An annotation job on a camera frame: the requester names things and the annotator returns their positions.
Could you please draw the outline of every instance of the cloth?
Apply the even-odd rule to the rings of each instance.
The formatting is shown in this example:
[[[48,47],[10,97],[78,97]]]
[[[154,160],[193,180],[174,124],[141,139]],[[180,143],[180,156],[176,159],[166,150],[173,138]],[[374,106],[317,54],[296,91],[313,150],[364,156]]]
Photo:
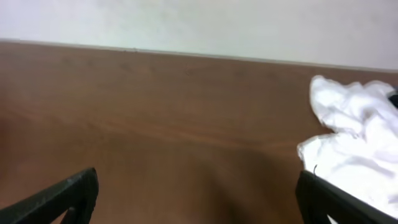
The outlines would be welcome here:
[[[387,83],[340,85],[322,76],[310,84],[312,109],[333,134],[298,145],[304,168],[398,218],[398,110]]]

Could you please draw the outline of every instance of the white fabric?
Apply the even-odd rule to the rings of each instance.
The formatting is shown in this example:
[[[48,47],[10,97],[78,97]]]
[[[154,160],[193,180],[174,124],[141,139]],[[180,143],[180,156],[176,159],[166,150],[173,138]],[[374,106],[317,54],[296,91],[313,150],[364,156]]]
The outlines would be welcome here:
[[[306,170],[373,207],[398,218],[398,111],[390,85],[340,85],[315,76],[310,102],[333,134],[298,145]]]

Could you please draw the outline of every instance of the wood grain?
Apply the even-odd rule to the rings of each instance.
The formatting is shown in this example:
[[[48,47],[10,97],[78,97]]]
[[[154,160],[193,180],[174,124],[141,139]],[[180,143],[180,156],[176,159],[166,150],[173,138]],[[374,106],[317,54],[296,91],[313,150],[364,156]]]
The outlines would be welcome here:
[[[316,74],[398,74],[0,43],[0,207],[89,166],[92,223],[301,223]]]

